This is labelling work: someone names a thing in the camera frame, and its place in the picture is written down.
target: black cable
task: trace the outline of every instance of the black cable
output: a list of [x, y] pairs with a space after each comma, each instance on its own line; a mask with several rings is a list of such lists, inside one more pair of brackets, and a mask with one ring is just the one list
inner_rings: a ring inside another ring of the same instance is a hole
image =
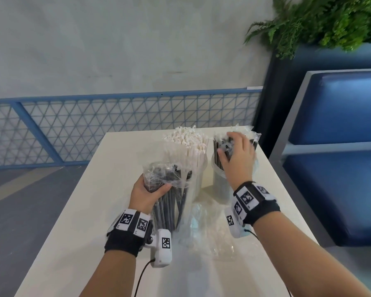
[[140, 274], [139, 281], [137, 282], [135, 295], [134, 295], [133, 297], [136, 297], [137, 290], [139, 289], [140, 280], [142, 280], [142, 276], [143, 276], [144, 270], [145, 270], [145, 269], [147, 268], [147, 266], [148, 266], [149, 264], [151, 264], [152, 262], [155, 262], [155, 259], [150, 260], [150, 261], [149, 261], [149, 262], [144, 266], [144, 269], [143, 269], [142, 273]]
[[[257, 237], [257, 235], [254, 233], [254, 232], [252, 232], [252, 231], [250, 231], [250, 230], [248, 230], [248, 229], [244, 229], [246, 232], [250, 232], [253, 236], [255, 236], [256, 237], [256, 239], [258, 239], [258, 241], [259, 241], [259, 238]], [[287, 287], [287, 285], [286, 285], [286, 289], [287, 289], [287, 292], [288, 292], [288, 294], [290, 295], [290, 297], [292, 297], [292, 295], [291, 295], [291, 293], [290, 293], [290, 291], [289, 291], [289, 289], [288, 289], [288, 287]]]

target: person's left hand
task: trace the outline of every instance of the person's left hand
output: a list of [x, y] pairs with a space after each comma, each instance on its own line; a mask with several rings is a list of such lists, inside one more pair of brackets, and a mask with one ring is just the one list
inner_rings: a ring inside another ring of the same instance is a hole
[[167, 183], [161, 186], [155, 192], [149, 193], [144, 187], [144, 177], [143, 174], [141, 174], [133, 186], [133, 190], [130, 195], [129, 208], [149, 215], [151, 210], [153, 210], [154, 203], [160, 197], [165, 195], [171, 187], [172, 186]]

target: gray concrete wall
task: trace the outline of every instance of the gray concrete wall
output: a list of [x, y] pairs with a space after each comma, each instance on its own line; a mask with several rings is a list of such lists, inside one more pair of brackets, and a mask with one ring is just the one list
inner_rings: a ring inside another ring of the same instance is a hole
[[0, 0], [0, 98], [263, 84], [272, 0]]

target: tabletop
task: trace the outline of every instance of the tabletop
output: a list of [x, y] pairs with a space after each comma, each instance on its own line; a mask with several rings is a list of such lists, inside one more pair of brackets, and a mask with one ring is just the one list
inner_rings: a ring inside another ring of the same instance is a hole
[[[200, 130], [213, 137], [229, 127]], [[133, 183], [142, 173], [142, 161], [152, 152], [153, 142], [162, 140], [171, 131], [131, 131], [104, 136], [15, 297], [80, 294], [104, 254], [106, 230], [128, 206]], [[275, 195], [282, 212], [316, 242], [267, 157], [259, 146], [256, 151], [259, 168], [253, 180]], [[210, 142], [209, 160], [212, 154]], [[210, 194], [212, 182], [213, 169], [208, 164], [203, 174], [202, 194]], [[172, 263], [159, 269], [148, 267], [138, 296], [288, 296], [283, 281], [253, 236], [232, 239], [224, 228], [220, 228], [220, 233], [206, 234], [207, 238], [203, 239], [209, 239], [217, 247], [216, 255], [173, 244]], [[145, 248], [137, 257], [134, 290], [149, 259], [150, 251]]]

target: blue metal frame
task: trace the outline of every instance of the blue metal frame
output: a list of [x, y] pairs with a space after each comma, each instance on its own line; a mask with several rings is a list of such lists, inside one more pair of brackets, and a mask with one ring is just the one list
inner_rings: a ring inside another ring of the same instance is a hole
[[242, 93], [259, 93], [262, 89], [214, 89], [214, 90], [199, 90], [199, 91], [167, 91], [167, 92], [155, 92], [155, 93], [121, 93], [121, 94], [94, 94], [94, 95], [75, 95], [75, 96], [53, 96], [53, 97], [18, 97], [18, 98], [7, 98], [0, 99], [0, 104], [8, 104], [19, 116], [19, 119], [23, 121], [30, 133], [34, 135], [35, 139], [40, 143], [41, 147], [47, 152], [48, 156], [54, 161], [54, 163], [45, 164], [23, 164], [23, 165], [3, 165], [0, 166], [2, 169], [25, 169], [25, 168], [38, 168], [38, 167], [56, 167], [56, 166], [68, 166], [68, 165], [87, 165], [89, 161], [64, 161], [54, 148], [54, 145], [47, 139], [39, 125], [36, 124], [22, 103], [27, 102], [54, 102], [54, 101], [78, 101], [78, 100], [107, 100], [107, 99], [133, 99], [133, 98], [149, 98], [149, 97], [177, 97], [177, 96], [204, 96], [214, 94], [242, 94]]

